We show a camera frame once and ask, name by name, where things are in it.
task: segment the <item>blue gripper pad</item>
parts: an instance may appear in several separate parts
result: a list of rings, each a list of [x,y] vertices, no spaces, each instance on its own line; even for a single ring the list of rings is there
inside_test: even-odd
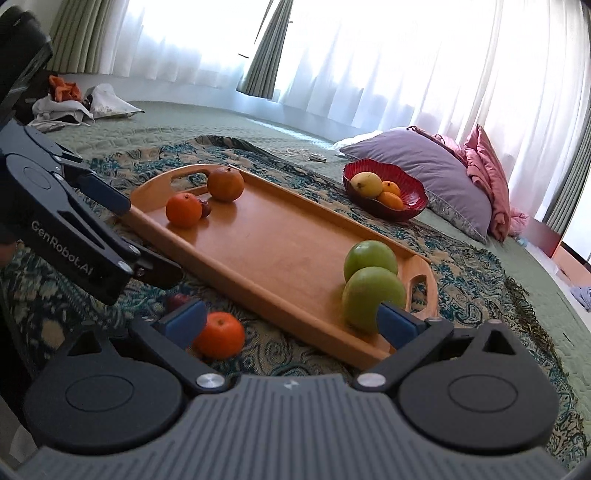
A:
[[[191,300],[182,307],[162,317],[154,327],[168,340],[185,350],[205,328],[207,306],[199,300]]]
[[[78,186],[84,195],[99,202],[115,215],[122,216],[129,212],[131,208],[131,201],[125,195],[102,181],[95,174],[80,176]]]
[[[427,324],[391,303],[378,308],[378,330],[390,345],[399,350],[427,329]]]

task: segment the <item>wall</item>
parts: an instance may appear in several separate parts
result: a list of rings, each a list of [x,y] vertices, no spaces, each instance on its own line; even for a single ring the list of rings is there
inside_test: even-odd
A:
[[[30,10],[39,20],[41,28],[49,33],[51,25],[60,8],[62,0],[8,0],[0,7],[0,14],[12,7],[18,5],[23,10]]]

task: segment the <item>green apple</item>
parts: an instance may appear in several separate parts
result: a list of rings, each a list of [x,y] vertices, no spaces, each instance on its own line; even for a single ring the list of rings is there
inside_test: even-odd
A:
[[[378,333],[379,304],[388,301],[406,306],[406,291],[396,274],[382,267],[357,270],[343,291],[343,314],[351,326],[364,333]]]
[[[382,267],[398,275],[398,261],[390,247],[377,240],[365,240],[355,245],[345,258],[343,273],[345,281],[353,276],[357,270],[365,267]]]

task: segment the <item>red apple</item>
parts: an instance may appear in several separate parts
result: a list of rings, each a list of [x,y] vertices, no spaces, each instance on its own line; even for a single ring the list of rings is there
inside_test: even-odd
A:
[[[175,295],[168,296],[166,297],[166,311],[168,313],[173,312],[185,305],[190,300],[191,297],[189,297],[189,295],[185,295],[184,293],[177,293]]]
[[[212,206],[207,200],[199,199],[201,202],[201,218],[207,217],[212,212]]]

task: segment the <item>tray handle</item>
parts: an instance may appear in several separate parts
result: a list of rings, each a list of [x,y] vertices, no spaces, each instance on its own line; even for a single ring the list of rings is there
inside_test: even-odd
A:
[[[204,173],[205,175],[208,175],[219,167],[224,167],[224,165],[211,163],[195,164],[169,170],[155,176],[153,179],[150,179],[146,183],[137,187],[133,192],[131,192],[129,199],[134,206],[144,212],[162,207],[163,205],[159,205],[162,202],[162,199],[165,199],[166,201],[171,196],[178,193],[173,189],[171,184],[174,179],[187,177],[196,173]]]
[[[431,267],[416,255],[407,261],[405,267],[407,269],[405,273],[407,279],[407,284],[405,285],[407,291],[406,311],[410,312],[413,288],[418,283],[425,282],[427,286],[427,304],[420,312],[415,312],[413,315],[420,320],[439,317],[439,293]]]

